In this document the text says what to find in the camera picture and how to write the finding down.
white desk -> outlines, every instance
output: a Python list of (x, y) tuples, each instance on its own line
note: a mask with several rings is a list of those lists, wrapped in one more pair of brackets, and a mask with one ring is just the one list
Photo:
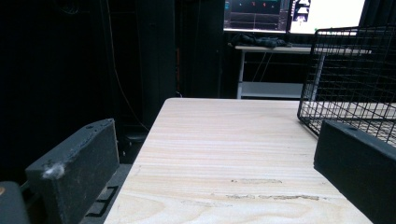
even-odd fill
[(311, 48), (284, 48), (277, 47), (274, 49), (251, 46), (235, 46), (240, 49), (241, 64), (239, 66), (238, 90), (236, 99), (242, 96), (252, 97), (279, 97), (279, 98), (296, 98), (301, 97), (303, 84), (301, 83), (265, 83), (265, 82), (244, 82), (245, 54), (246, 53), (286, 53), (286, 54), (310, 54)]

wood grain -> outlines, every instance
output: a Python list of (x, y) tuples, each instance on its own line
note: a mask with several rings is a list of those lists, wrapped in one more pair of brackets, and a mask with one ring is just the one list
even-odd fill
[(106, 223), (370, 223), (313, 168), (297, 108), (167, 100)]

black backdrop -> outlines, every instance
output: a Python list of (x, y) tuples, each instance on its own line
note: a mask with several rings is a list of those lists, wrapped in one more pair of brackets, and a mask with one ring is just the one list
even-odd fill
[[(21, 183), (25, 166), (89, 122), (116, 117), (127, 126), (139, 126), (114, 91), (109, 49), (98, 43), (108, 37), (94, 35), (108, 28), (92, 25), (87, 12), (95, 1), (80, 1), (76, 16), (60, 14), (49, 2), (0, 3), (0, 180)], [(135, 1), (108, 3), (120, 82), (142, 119), (144, 77)], [(175, 1), (176, 39), (168, 41), (176, 45), (179, 61), (170, 60), (168, 66), (178, 71), (177, 89), (184, 96), (235, 97), (239, 55), (227, 47), (232, 35), (222, 31), (223, 7), (220, 0)], [(395, 18), (394, 0), (366, 0), (361, 25), (395, 23)], [(289, 38), (309, 42), (311, 36)]]

black wire basket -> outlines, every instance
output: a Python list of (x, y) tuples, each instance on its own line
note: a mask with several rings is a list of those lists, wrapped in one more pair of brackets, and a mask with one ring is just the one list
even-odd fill
[(396, 26), (315, 33), (298, 118), (318, 135), (324, 119), (396, 147)]

computer monitor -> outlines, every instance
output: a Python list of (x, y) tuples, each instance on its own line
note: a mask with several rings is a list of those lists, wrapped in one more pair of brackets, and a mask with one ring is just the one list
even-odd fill
[(226, 0), (224, 31), (286, 33), (290, 0)]
[(293, 0), (290, 32), (314, 34), (317, 29), (359, 26), (364, 0)]

